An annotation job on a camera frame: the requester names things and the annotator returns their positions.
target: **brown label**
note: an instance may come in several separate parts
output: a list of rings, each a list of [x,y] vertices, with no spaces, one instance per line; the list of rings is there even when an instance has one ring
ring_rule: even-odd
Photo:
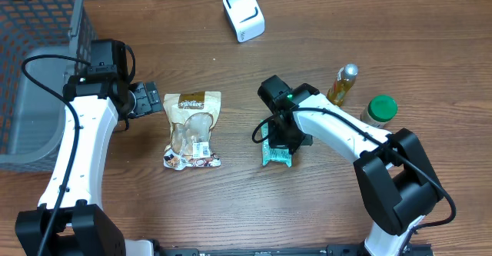
[[[179,95],[178,108],[180,109],[203,109],[205,104],[205,92],[199,91],[193,94]]]

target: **bag of food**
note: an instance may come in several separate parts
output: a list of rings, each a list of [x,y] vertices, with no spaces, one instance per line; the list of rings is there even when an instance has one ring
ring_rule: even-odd
[[[210,150],[210,134],[221,111],[219,91],[167,94],[164,109],[171,125],[171,141],[164,153],[164,166],[218,167],[219,157]]]

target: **green lid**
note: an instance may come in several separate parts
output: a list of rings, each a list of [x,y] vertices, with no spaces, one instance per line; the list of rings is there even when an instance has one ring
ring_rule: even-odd
[[[369,103],[369,115],[376,121],[390,121],[398,111],[397,102],[388,95],[378,95]]]

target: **gray plastic basket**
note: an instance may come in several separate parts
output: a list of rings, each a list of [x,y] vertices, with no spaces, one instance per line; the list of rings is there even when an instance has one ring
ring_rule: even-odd
[[[52,171],[65,126],[64,105],[31,83],[22,61],[57,54],[90,61],[95,32],[84,0],[0,0],[0,169]],[[39,59],[28,72],[62,93],[81,64]]]

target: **wooden table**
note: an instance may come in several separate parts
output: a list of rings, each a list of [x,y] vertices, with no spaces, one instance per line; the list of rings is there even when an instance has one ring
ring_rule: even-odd
[[[103,181],[105,212],[126,238],[166,248],[314,247],[358,243],[371,219],[351,163],[315,141],[294,166],[261,166],[254,126],[269,115],[256,95],[279,75],[325,93],[338,69],[360,76],[344,110],[358,116],[379,94],[395,97],[387,127],[414,131],[458,207],[452,224],[414,243],[438,255],[492,254],[492,0],[259,0],[266,32],[239,45],[221,0],[91,0],[100,38],[131,45],[137,80],[165,93],[221,91],[212,134],[220,168],[162,166],[164,113],[113,135]],[[50,174],[0,173],[0,254],[21,255],[19,211],[35,209]],[[441,202],[426,218],[448,216]]]

